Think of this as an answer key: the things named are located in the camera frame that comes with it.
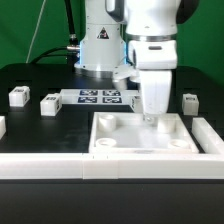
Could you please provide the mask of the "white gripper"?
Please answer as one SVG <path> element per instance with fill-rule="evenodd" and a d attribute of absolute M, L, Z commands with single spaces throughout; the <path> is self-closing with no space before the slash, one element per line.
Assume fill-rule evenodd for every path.
<path fill-rule="evenodd" d="M 128 57 L 140 78 L 145 115 L 157 116 L 168 110 L 172 70 L 177 67 L 176 41 L 130 41 Z"/>

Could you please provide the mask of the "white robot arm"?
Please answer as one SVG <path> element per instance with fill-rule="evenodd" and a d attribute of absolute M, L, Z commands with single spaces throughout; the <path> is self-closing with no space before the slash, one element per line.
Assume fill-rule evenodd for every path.
<path fill-rule="evenodd" d="M 172 71 L 177 67 L 177 26 L 200 0 L 84 0 L 86 33 L 75 69 L 110 77 L 122 91 L 126 81 L 140 84 L 143 114 L 168 110 Z"/>

